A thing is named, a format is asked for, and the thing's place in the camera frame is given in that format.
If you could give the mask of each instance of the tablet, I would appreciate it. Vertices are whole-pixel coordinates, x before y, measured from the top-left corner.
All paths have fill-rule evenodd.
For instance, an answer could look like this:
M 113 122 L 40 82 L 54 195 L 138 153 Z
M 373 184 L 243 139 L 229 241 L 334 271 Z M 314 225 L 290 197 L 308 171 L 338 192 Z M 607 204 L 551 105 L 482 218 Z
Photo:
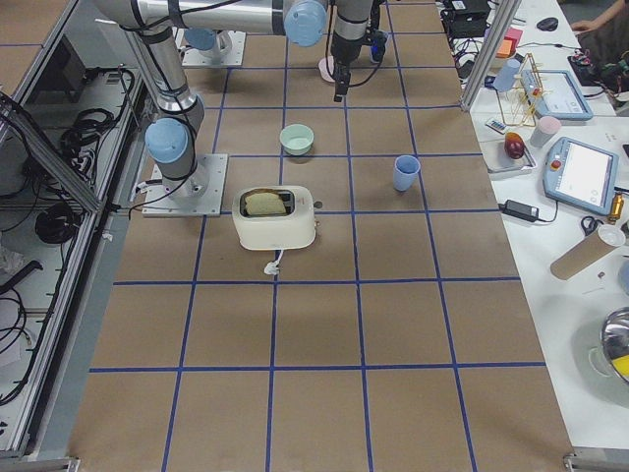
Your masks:
M 552 199 L 609 214 L 617 168 L 615 153 L 561 138 L 546 157 L 543 189 Z
M 534 94 L 539 88 L 533 71 L 521 73 L 522 86 L 540 116 L 553 116 L 559 120 L 587 121 L 594 113 L 568 71 L 539 71 L 542 78 L 542 97 Z

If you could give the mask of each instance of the power adapter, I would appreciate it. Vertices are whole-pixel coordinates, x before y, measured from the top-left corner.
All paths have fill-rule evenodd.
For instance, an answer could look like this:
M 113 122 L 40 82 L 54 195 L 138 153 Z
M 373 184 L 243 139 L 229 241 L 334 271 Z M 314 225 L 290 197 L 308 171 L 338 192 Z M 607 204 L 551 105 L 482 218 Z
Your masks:
M 540 209 L 536 206 L 525 205 L 513 200 L 507 200 L 504 204 L 499 204 L 498 208 L 500 208 L 500 211 L 504 214 L 509 214 L 511 216 L 515 216 L 516 218 L 524 219 L 525 221 L 530 221 L 532 223 L 540 221 Z

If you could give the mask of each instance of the bread slice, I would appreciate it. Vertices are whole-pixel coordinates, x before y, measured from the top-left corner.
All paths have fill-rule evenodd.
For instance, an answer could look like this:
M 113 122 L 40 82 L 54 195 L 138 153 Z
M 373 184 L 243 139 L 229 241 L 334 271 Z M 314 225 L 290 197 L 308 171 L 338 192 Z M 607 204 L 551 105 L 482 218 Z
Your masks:
M 245 195 L 245 211 L 249 216 L 286 214 L 286 206 L 274 190 L 258 189 Z

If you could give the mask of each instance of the black mouse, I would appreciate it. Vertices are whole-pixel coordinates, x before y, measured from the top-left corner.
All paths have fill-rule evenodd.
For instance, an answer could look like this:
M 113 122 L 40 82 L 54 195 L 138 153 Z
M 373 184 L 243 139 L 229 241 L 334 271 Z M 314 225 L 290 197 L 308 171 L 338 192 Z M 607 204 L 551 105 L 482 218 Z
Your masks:
M 559 20 L 555 17 L 544 18 L 536 24 L 538 30 L 542 31 L 555 31 L 557 29 L 557 25 L 559 25 Z

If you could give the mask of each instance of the scissors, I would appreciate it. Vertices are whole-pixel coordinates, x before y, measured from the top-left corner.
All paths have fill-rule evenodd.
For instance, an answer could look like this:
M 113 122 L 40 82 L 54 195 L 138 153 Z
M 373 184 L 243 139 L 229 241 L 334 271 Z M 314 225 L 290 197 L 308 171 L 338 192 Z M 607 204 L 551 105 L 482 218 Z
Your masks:
M 581 219 L 581 229 L 583 229 L 586 236 L 590 236 L 594 233 L 601 224 L 603 224 L 603 222 L 593 216 L 584 216 Z

